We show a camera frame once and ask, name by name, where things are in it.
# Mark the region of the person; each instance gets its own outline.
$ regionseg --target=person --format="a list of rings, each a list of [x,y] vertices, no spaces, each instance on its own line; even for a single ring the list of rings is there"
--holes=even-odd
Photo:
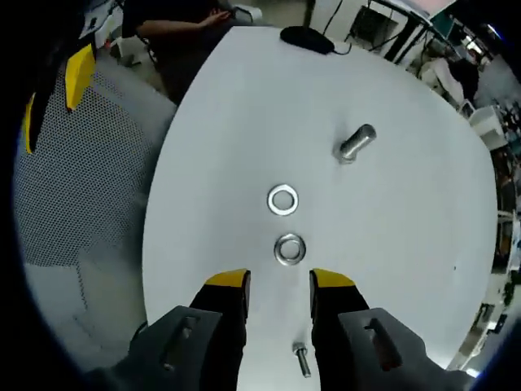
[[[218,0],[126,0],[123,37],[150,42],[169,98],[179,104],[207,57],[237,25],[231,7]]]

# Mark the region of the perforated metal panel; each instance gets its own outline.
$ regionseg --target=perforated metal panel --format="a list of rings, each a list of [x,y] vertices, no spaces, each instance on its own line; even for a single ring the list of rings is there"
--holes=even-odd
[[[174,113],[164,96],[102,54],[73,112],[59,73],[32,155],[20,138],[14,206],[28,280],[84,369],[123,357],[144,320],[142,225]],[[58,305],[61,295],[69,297]]]

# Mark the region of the desk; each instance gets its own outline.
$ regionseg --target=desk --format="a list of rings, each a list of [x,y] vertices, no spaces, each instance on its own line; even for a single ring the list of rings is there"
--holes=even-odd
[[[490,155],[467,121],[404,69],[353,47],[323,56],[279,30],[233,28],[188,90],[164,141],[143,241],[147,317],[189,305],[223,270],[252,271],[239,389],[319,389],[309,270],[343,273],[370,306],[417,332],[447,365],[469,331],[493,262]],[[352,165],[334,143],[360,125],[378,137]],[[299,194],[290,216],[269,190]],[[283,266],[294,232],[304,260]],[[291,352],[306,341],[312,377]]]

